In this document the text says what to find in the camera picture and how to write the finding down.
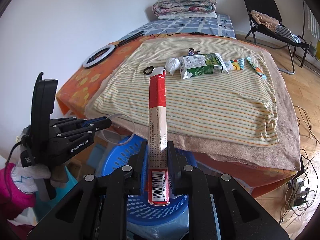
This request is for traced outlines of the red white carton box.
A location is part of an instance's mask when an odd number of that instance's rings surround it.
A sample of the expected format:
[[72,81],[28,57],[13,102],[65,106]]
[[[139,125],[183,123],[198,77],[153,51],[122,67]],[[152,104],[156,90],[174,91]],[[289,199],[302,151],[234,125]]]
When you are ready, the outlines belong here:
[[149,79],[148,202],[154,206],[170,203],[165,76],[158,67]]

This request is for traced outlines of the white paper ball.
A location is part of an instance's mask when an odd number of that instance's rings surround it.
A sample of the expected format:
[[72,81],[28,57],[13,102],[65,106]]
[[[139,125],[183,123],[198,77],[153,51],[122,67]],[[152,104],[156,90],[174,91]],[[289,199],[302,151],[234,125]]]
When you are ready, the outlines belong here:
[[168,59],[168,61],[165,64],[165,70],[170,75],[174,75],[176,70],[178,70],[180,67],[180,60],[178,58],[172,57]]

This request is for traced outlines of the green white milk carton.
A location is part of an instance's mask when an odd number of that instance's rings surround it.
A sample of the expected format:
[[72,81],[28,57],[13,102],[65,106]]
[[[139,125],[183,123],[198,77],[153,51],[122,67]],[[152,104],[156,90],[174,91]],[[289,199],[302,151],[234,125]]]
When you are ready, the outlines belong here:
[[218,53],[182,56],[179,60],[182,80],[204,74],[228,74],[227,67]]

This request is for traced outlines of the brown snack wrapper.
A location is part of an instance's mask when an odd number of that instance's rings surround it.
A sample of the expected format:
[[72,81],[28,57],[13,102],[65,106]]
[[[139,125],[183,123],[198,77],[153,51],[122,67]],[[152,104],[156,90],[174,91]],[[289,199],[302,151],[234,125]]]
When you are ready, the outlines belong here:
[[188,49],[188,56],[191,56],[191,55],[197,55],[197,54],[199,54],[200,53],[200,51],[197,51],[197,50],[195,50],[195,49],[193,49],[193,48],[189,48]]

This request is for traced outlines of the light blue toothpaste tube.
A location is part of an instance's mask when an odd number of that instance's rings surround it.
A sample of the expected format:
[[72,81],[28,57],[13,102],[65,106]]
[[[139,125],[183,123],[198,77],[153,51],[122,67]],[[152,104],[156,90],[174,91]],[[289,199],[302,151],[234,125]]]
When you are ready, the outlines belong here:
[[247,62],[249,63],[249,65],[255,70],[255,72],[260,76],[261,79],[266,80],[267,77],[264,74],[263,70],[260,69],[252,60],[252,58],[250,56],[246,57]]

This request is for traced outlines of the white colourful tube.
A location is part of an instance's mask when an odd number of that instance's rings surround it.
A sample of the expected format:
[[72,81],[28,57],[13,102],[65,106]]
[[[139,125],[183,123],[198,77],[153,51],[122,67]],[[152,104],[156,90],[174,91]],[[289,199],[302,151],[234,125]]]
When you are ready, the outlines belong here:
[[244,69],[244,58],[234,59],[225,61],[227,70],[243,70]]

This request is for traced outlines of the orange floral bed sheet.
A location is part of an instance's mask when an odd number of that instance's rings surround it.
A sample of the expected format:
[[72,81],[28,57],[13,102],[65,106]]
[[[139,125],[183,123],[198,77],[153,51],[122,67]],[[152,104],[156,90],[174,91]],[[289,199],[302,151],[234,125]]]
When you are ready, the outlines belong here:
[[[173,35],[169,37],[191,36],[194,35]],[[63,113],[73,112],[81,118],[89,118],[85,114],[85,108],[99,90],[103,81],[109,77],[121,64],[121,61],[130,56],[144,41],[158,39],[155,37],[141,37],[118,48],[103,63],[91,69],[80,68],[58,91],[56,98]],[[117,120],[124,119],[125,113],[120,113],[121,117]],[[193,152],[195,158],[204,166],[213,170],[228,173],[236,179],[242,181],[243,184],[252,189],[253,195],[258,197],[262,194],[270,192],[280,185],[286,183],[299,170],[291,171],[279,168],[262,167],[250,163],[242,163],[239,161],[220,161],[211,158],[209,155],[200,152]]]

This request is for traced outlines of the pink white cloth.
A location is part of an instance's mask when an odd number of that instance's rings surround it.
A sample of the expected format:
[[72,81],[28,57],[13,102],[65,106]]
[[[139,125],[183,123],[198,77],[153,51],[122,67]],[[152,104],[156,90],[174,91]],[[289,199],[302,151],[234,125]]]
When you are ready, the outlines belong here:
[[44,165],[22,167],[8,163],[1,169],[1,222],[13,220],[36,204],[37,179],[49,179],[51,172]]

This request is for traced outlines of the striped yellow towel blanket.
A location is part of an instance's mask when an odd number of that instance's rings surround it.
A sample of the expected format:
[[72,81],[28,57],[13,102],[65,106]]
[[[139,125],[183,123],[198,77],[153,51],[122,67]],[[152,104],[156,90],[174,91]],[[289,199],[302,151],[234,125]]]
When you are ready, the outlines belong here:
[[146,67],[163,67],[189,48],[218,53],[223,60],[246,59],[263,70],[263,80],[245,62],[243,70],[182,80],[179,72],[165,77],[167,130],[204,139],[266,147],[279,143],[276,94],[262,52],[231,40],[169,37],[144,41],[119,67],[93,103],[99,113],[123,112],[135,123],[148,123],[149,77]]

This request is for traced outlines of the folded floral quilt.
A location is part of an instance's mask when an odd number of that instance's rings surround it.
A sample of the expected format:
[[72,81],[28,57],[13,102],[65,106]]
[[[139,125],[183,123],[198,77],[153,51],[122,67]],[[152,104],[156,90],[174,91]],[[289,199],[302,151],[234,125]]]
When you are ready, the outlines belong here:
[[208,14],[216,10],[216,0],[158,0],[152,6],[156,16],[195,12]]

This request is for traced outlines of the blue checkered bed sheet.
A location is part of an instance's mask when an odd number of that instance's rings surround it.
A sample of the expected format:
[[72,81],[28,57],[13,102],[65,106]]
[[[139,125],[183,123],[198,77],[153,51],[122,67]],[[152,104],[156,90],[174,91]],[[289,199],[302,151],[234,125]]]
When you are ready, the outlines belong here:
[[132,36],[143,31],[145,35],[158,35],[161,31],[180,34],[204,33],[221,37],[236,39],[231,19],[228,15],[217,14],[216,17],[177,18],[160,19],[147,24],[128,33],[123,38]]

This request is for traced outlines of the yellow crate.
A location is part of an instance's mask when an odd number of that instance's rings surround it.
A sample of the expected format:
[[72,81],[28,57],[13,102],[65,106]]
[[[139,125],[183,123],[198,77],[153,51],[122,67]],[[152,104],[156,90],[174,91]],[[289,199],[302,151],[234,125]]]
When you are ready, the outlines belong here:
[[320,40],[317,41],[315,57],[320,60]]

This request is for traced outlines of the black folding chair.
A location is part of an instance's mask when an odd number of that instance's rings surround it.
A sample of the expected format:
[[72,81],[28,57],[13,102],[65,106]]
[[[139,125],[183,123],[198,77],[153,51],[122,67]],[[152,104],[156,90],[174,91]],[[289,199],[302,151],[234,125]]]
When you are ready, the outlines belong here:
[[245,40],[248,41],[249,36],[252,36],[253,43],[258,44],[255,34],[261,33],[283,42],[285,44],[283,48],[288,49],[293,67],[291,71],[285,69],[281,69],[280,71],[288,75],[295,74],[293,57],[296,56],[297,48],[303,50],[303,56],[300,60],[300,67],[303,67],[310,44],[308,44],[302,36],[294,34],[282,23],[280,11],[275,0],[244,0],[244,3],[251,26],[245,36]]

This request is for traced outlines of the clothes on chair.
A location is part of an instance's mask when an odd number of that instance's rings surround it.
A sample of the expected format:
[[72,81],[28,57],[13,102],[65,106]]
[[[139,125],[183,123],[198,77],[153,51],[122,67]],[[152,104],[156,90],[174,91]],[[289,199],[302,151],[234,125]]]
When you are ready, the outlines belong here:
[[255,10],[251,10],[250,15],[258,25],[264,25],[268,30],[278,36],[294,43],[301,43],[299,37],[293,34],[288,27],[282,25],[276,18],[268,16]]

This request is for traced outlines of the striped hanging towel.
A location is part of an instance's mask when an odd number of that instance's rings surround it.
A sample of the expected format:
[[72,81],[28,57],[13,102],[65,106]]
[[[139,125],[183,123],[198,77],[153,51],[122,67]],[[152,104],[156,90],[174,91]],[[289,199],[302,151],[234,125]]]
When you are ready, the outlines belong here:
[[308,8],[308,30],[310,31],[311,35],[319,41],[320,40],[319,23],[317,22],[311,9],[309,7],[307,8]]

